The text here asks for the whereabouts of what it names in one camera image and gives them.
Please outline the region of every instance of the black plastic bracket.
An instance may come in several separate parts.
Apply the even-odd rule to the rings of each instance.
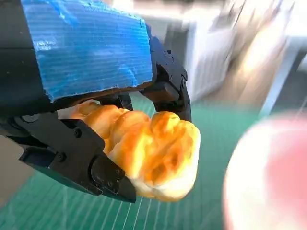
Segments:
[[[135,202],[136,191],[125,172],[103,153],[104,141],[83,121],[59,120],[56,113],[15,121],[37,140],[12,138],[24,147],[21,161],[69,187]]]
[[[129,94],[119,94],[119,95],[108,95],[104,97],[97,98],[101,105],[113,104],[118,108],[133,110],[132,101]]]
[[[164,50],[147,27],[153,67],[153,84],[140,91],[154,103],[157,112],[170,111],[180,119],[192,121],[190,99],[186,86],[188,75],[179,60]]]

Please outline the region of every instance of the blue duct tape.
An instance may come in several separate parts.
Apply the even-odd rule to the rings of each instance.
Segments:
[[[140,17],[91,0],[22,4],[51,101],[152,79],[149,39]]]

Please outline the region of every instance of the table surface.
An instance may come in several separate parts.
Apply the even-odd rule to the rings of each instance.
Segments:
[[[148,100],[133,97],[135,110],[154,113]],[[36,172],[0,210],[0,230],[223,229],[222,185],[237,141],[259,119],[255,111],[212,104],[192,105],[201,131],[196,183],[175,203],[138,197],[135,204],[67,188]]]

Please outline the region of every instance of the bread roll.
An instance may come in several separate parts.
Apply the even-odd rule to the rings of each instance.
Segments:
[[[201,134],[171,112],[150,119],[142,111],[85,102],[71,116],[83,120],[106,143],[105,154],[126,173],[138,195],[182,199],[192,189]]]

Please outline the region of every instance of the bolt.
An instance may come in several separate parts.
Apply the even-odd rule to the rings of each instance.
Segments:
[[[82,131],[79,128],[75,129],[73,133],[76,138],[80,138],[82,136]]]

